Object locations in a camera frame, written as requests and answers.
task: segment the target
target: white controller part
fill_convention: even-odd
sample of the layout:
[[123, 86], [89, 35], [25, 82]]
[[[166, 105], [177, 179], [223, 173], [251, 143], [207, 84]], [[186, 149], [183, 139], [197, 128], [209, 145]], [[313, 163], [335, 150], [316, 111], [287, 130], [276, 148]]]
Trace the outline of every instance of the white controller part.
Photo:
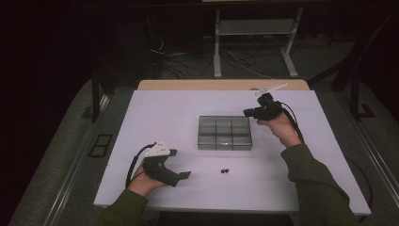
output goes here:
[[288, 85], [288, 83], [283, 83], [281, 85], [276, 85], [276, 86], [271, 86], [271, 87], [264, 87], [263, 90], [255, 92], [255, 96], [259, 96], [259, 95], [265, 94], [267, 92], [283, 88], [283, 87], [285, 87], [287, 85]]
[[145, 157], [155, 157], [163, 155], [170, 155], [170, 149], [164, 140], [157, 142], [155, 145], [153, 145], [152, 148], [150, 148], [149, 151], [145, 153]]

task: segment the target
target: wrist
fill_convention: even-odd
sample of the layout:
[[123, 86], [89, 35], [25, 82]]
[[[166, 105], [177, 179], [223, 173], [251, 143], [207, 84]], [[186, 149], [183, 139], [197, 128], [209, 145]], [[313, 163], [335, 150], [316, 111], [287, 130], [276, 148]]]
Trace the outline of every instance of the wrist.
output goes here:
[[285, 146], [285, 148], [290, 148], [294, 145], [301, 144], [302, 141], [299, 139], [299, 137], [297, 135], [295, 135], [295, 136], [287, 137], [284, 140], [281, 140], [281, 143], [282, 143], [282, 145]]
[[129, 186], [127, 187], [127, 189], [135, 192], [138, 195], [141, 195], [143, 197], [147, 197], [148, 195], [150, 195], [150, 193], [156, 189], [156, 187], [150, 185], [149, 183], [145, 183], [142, 181], [135, 181], [133, 180]]

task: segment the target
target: floor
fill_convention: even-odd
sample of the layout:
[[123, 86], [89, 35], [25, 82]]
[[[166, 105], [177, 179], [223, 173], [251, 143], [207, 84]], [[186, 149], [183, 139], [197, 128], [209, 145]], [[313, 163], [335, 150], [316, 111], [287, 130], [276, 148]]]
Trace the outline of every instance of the floor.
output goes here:
[[[204, 37], [204, 41], [212, 42], [212, 39]], [[279, 55], [279, 49], [285, 41], [284, 37], [269, 36], [254, 37], [252, 40], [223, 40], [221, 79], [290, 78]], [[350, 40], [334, 41], [330, 45], [328, 43], [328, 37], [305, 37], [295, 41], [291, 57], [300, 79], [309, 80], [339, 62], [353, 46]], [[163, 59], [158, 62], [162, 70], [156, 77], [212, 79], [213, 52], [206, 46], [201, 53], [187, 53], [182, 49], [167, 50], [159, 56]], [[311, 89], [316, 91], [343, 153], [348, 157], [349, 167], [371, 205], [373, 213], [366, 218], [359, 218], [361, 225], [397, 225], [398, 123], [364, 85], [360, 89], [360, 101], [372, 108], [375, 118], [355, 121], [347, 110], [349, 90], [334, 92], [330, 88], [334, 76], [332, 74], [319, 81]], [[102, 208], [92, 203], [112, 149], [108, 150], [104, 158], [87, 157], [87, 152], [99, 134], [113, 135], [112, 147], [134, 89], [121, 81], [114, 95], [104, 99], [100, 118], [91, 122], [90, 118], [82, 117], [91, 105], [91, 84], [88, 82], [81, 88], [59, 125], [10, 225], [93, 223]], [[203, 221], [198, 221], [198, 215], [186, 217], [186, 221], [181, 224], [174, 220], [181, 217], [173, 213], [161, 213], [158, 216], [149, 212], [145, 222], [148, 225], [204, 225]], [[267, 225], [270, 222], [270, 218], [266, 219], [265, 216], [242, 218], [247, 221], [235, 221], [232, 224], [227, 220], [232, 219], [231, 216], [204, 217], [208, 220], [207, 225]], [[298, 224], [296, 216], [291, 218], [294, 224]], [[280, 225], [287, 225], [284, 223], [286, 218], [279, 220], [282, 220]]]

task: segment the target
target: metal frame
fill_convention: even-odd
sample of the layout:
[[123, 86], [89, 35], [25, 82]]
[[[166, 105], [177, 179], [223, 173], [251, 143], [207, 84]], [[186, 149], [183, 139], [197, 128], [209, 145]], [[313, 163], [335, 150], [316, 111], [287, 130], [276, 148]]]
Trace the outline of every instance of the metal frame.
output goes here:
[[369, 155], [370, 160], [372, 161], [373, 165], [375, 166], [375, 169], [376, 169], [379, 177], [383, 181], [385, 187], [390, 192], [392, 200], [395, 202], [396, 206], [399, 207], [399, 182], [393, 176], [387, 163], [384, 161], [379, 150], [374, 145], [372, 139], [368, 135], [366, 129], [361, 124], [361, 121], [359, 121], [357, 116], [353, 115], [353, 112], [351, 111], [351, 109], [347, 108], [347, 100], [346, 100], [344, 94], [342, 94], [342, 93], [337, 94], [336, 98], [340, 102], [340, 105], [341, 105], [342, 109], [344, 110], [345, 115], [350, 120], [350, 122], [355, 127], [355, 129], [357, 130], [357, 132], [361, 138], [362, 144], [364, 145], [364, 149], [367, 152], [367, 154]]
[[[281, 48], [281, 55], [287, 67], [288, 73], [292, 78], [298, 78], [294, 63], [290, 57], [290, 51], [293, 46], [299, 21], [302, 16], [303, 8], [298, 8], [294, 19], [277, 19], [277, 20], [237, 20], [237, 21], [220, 21], [219, 9], [215, 13], [215, 53], [214, 53], [214, 70], [215, 78], [221, 78], [220, 54], [219, 54], [219, 37], [221, 35], [260, 35], [260, 34], [288, 34], [288, 43]], [[254, 23], [254, 29], [247, 29], [247, 23]]]

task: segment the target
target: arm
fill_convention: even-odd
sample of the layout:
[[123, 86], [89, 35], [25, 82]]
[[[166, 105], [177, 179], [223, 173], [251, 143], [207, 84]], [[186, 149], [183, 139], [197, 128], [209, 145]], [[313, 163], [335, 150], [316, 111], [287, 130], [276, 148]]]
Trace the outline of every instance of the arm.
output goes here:
[[141, 217], [148, 202], [146, 197], [165, 184], [147, 176], [142, 166], [136, 170], [134, 178], [118, 199], [103, 210], [94, 225], [141, 225]]
[[289, 180], [295, 182], [301, 225], [359, 225], [349, 208], [349, 197], [328, 168], [301, 143], [288, 118], [280, 114], [258, 124], [269, 126], [287, 148], [281, 156], [287, 164]]

